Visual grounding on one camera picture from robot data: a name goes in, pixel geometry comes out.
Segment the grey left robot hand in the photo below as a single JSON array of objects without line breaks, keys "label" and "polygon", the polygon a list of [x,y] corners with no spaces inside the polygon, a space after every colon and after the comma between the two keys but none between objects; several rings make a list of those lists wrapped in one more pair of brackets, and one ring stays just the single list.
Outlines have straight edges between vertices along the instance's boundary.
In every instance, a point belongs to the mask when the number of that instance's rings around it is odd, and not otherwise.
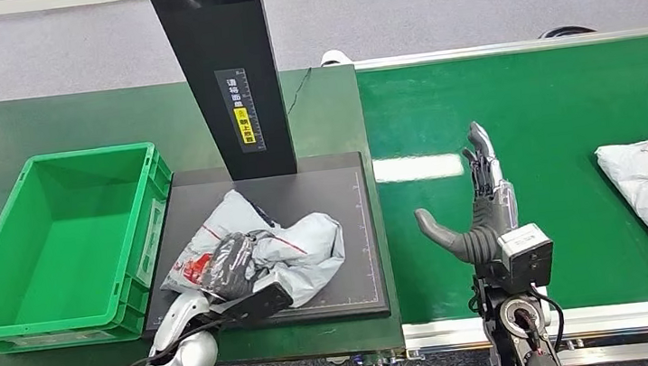
[{"label": "grey left robot hand", "polygon": [[247,277],[246,272],[253,262],[257,240],[253,232],[232,232],[224,236],[205,265],[201,291],[224,302],[251,294],[252,277]]}]

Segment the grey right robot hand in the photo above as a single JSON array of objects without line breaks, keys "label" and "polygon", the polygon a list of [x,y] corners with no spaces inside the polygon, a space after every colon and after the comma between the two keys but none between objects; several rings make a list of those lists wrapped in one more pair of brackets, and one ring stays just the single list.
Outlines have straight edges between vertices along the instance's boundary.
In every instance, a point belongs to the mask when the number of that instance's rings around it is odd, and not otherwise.
[{"label": "grey right robot hand", "polygon": [[475,121],[468,132],[473,149],[465,148],[463,155],[474,185],[470,229],[461,233],[444,227],[424,208],[414,213],[418,228],[427,238],[462,262],[484,265],[499,257],[498,239],[519,226],[517,207],[512,183],[503,177],[488,133]]}]

